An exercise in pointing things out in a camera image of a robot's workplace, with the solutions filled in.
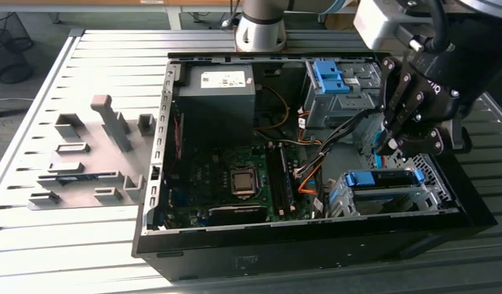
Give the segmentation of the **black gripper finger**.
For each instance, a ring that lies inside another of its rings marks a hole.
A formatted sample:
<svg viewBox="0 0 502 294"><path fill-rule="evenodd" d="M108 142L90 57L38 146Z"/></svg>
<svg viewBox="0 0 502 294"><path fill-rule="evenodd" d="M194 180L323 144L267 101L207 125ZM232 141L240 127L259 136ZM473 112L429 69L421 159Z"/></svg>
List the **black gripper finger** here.
<svg viewBox="0 0 502 294"><path fill-rule="evenodd" d="M403 156L418 154L466 154L470 152L470 135L461 119L451 119L415 132L405 133L398 142Z"/></svg>
<svg viewBox="0 0 502 294"><path fill-rule="evenodd" d="M383 131L375 151L391 155L403 146L403 135L410 130L411 116L423 103L419 89L421 75L406 61L386 57L382 62L381 109Z"/></svg>

